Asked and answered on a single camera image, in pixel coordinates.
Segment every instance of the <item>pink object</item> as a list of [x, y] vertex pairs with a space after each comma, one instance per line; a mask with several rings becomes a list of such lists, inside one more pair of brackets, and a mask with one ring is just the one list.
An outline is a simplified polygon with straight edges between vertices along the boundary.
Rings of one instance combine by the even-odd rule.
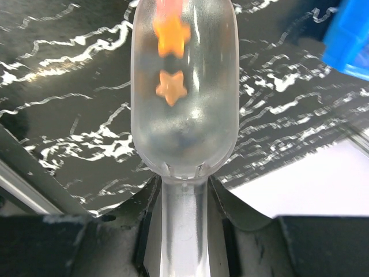
[[156, 17], [181, 16], [183, 3], [186, 0], [156, 0]]

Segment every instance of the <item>marble countertop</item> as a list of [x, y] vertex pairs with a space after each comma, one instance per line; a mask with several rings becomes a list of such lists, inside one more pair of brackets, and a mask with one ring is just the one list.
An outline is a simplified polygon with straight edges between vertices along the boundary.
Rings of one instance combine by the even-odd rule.
[[[335, 144], [345, 124], [369, 127], [369, 83], [320, 61], [338, 3], [234, 0], [240, 131], [217, 172], [226, 187]], [[137, 4], [0, 2], [0, 123], [93, 214], [125, 201], [152, 175], [130, 134]]]

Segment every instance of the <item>white floor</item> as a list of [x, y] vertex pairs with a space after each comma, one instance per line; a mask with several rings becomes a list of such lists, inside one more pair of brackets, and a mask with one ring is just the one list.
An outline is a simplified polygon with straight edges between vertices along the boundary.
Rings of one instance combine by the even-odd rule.
[[343, 141], [231, 192], [269, 217], [369, 216], [369, 158]]

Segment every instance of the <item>blue container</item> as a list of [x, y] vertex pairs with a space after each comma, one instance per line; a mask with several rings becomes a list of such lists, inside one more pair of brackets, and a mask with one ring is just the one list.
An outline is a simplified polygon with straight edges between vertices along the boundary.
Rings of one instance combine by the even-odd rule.
[[324, 63], [369, 81], [369, 0], [344, 0], [323, 42]]

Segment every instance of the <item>transparent handle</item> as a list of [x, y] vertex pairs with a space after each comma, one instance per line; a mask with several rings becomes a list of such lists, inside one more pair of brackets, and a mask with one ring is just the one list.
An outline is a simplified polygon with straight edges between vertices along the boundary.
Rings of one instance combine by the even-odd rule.
[[163, 179], [162, 277], [206, 276], [207, 178], [182, 183]]

